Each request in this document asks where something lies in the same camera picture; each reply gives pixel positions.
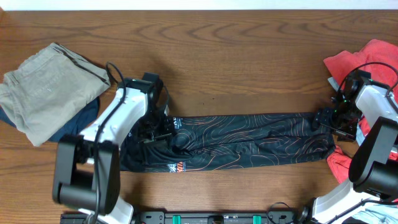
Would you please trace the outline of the black cycling jersey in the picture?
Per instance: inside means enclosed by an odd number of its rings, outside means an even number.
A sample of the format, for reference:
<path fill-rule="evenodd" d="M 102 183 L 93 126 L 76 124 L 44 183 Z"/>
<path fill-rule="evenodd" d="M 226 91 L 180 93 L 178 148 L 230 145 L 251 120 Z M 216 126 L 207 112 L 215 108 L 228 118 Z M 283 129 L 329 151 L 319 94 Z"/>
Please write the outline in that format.
<path fill-rule="evenodd" d="M 130 172 L 193 172 L 313 162 L 335 143 L 330 129 L 312 128 L 313 113 L 174 117 L 171 139 L 140 143 L 127 135 L 120 168 Z"/>

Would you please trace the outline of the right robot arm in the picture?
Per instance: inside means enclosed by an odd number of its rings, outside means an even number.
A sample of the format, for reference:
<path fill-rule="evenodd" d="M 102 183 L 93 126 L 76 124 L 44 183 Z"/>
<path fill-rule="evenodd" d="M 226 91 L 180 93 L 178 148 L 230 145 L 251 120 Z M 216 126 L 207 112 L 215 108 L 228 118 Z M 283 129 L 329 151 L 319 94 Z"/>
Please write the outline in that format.
<path fill-rule="evenodd" d="M 397 104 L 389 85 L 358 68 L 341 83 L 333 108 L 320 109 L 313 128 L 330 128 L 354 141 L 365 118 L 371 128 L 349 165 L 348 179 L 306 206 L 300 223 L 343 223 L 371 205 L 397 206 L 397 162 L 389 155 L 397 147 Z"/>

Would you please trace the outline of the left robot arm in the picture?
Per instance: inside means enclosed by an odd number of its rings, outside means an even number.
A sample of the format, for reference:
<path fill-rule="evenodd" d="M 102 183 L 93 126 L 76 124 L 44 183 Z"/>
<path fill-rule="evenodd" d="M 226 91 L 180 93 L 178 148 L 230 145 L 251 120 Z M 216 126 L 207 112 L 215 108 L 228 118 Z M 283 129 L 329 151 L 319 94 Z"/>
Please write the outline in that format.
<path fill-rule="evenodd" d="M 168 105 L 158 106 L 164 90 L 158 74 L 125 78 L 111 104 L 77 135 L 58 143 L 53 201 L 76 209 L 60 223 L 134 223 L 134 207 L 120 196 L 120 148 L 134 129 L 139 149 L 170 146 L 174 125 Z"/>

